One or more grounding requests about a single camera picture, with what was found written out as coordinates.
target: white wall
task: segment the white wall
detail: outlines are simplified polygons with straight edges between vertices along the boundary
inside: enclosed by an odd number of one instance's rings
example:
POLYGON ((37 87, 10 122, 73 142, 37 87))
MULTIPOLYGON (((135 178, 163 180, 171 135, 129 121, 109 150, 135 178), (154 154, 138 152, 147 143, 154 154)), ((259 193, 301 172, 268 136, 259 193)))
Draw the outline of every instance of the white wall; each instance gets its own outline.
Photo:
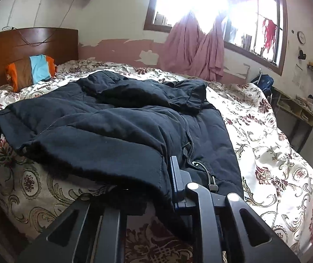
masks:
MULTIPOLYGON (((143 25, 149 0, 1 0, 0 31, 4 26, 26 27, 65 27, 79 30, 79 42, 96 46, 107 39, 141 40, 150 39, 163 43, 167 34, 144 31, 143 25)), ((246 74, 250 81, 262 68, 264 73, 275 80, 275 87, 291 96, 313 94, 313 74, 307 73, 306 64, 313 61, 313 0, 287 0, 288 7, 288 43, 282 76, 265 68, 261 64, 236 52, 225 50, 225 66, 238 76, 246 74), (303 31, 306 44, 300 45, 297 32, 303 31), (299 46, 307 54, 307 60, 299 61, 299 46), (295 65, 303 68, 307 76, 305 90, 292 83, 295 65)), ((282 114, 278 118, 280 128, 287 134, 293 125, 293 119, 282 114)), ((313 166, 313 133, 302 155, 313 166)))

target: wall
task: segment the wall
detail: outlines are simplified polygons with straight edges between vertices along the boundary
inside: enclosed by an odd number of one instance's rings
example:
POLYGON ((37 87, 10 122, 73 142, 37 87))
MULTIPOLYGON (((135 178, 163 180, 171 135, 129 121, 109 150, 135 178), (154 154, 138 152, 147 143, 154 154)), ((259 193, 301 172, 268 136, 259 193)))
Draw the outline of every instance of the wall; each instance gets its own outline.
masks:
MULTIPOLYGON (((0 31, 4 26, 65 27, 79 30, 81 59, 95 57, 101 61, 128 63, 136 67, 156 66, 158 52, 167 33, 143 31, 149 0, 1 0, 0 31)), ((313 0, 287 0, 288 43, 282 76, 236 52, 225 49, 223 83, 244 83, 259 73, 271 75, 275 87, 295 96, 313 94, 313 74, 306 71, 313 61, 313 0), (300 45, 296 34, 303 31, 306 44, 300 45), (307 60, 298 60, 299 46, 307 60), (298 64, 306 78, 305 87, 292 82, 298 64)), ((277 116, 279 127, 289 134, 294 119, 277 116)), ((302 155, 313 166, 313 133, 302 155)))

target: wall clock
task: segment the wall clock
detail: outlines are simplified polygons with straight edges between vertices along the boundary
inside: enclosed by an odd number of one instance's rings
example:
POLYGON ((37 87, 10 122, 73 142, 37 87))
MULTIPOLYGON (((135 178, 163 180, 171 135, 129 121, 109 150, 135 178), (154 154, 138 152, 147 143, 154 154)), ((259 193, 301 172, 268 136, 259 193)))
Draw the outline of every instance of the wall clock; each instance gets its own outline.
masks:
POLYGON ((301 44, 305 44, 306 43, 306 39, 305 39, 305 35, 302 31, 298 31, 298 40, 301 44))

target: floral pattern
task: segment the floral pattern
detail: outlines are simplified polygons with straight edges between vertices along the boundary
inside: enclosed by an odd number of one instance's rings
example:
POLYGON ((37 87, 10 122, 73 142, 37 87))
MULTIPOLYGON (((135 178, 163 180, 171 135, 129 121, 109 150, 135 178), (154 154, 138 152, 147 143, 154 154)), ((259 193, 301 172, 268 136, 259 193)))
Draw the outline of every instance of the floral pattern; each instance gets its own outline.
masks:
MULTIPOLYGON (((55 78, 13 93, 0 88, 0 109, 41 96, 96 70, 110 70, 137 80, 184 80, 153 68, 103 63, 93 59, 58 66, 55 78)), ((276 234, 301 256, 313 248, 313 169, 289 145, 262 91, 253 84, 209 82, 207 100, 222 114, 241 170, 245 201, 276 234)), ((0 204, 10 221, 34 239, 80 194, 97 196, 111 186, 74 175, 52 175, 44 167, 16 155, 0 143, 0 204)), ((142 217, 129 217, 126 263, 192 262, 191 246, 177 240, 148 205, 142 217)))

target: orange and blue pillow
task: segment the orange and blue pillow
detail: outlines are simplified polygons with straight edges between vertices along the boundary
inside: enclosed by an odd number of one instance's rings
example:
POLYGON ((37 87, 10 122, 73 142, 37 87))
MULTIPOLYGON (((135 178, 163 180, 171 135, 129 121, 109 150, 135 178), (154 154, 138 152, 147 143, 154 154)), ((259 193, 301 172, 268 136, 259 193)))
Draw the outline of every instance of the orange and blue pillow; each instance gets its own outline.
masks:
POLYGON ((5 75, 14 92, 20 92, 23 88, 54 77, 54 59, 43 54, 26 57, 9 64, 5 75))

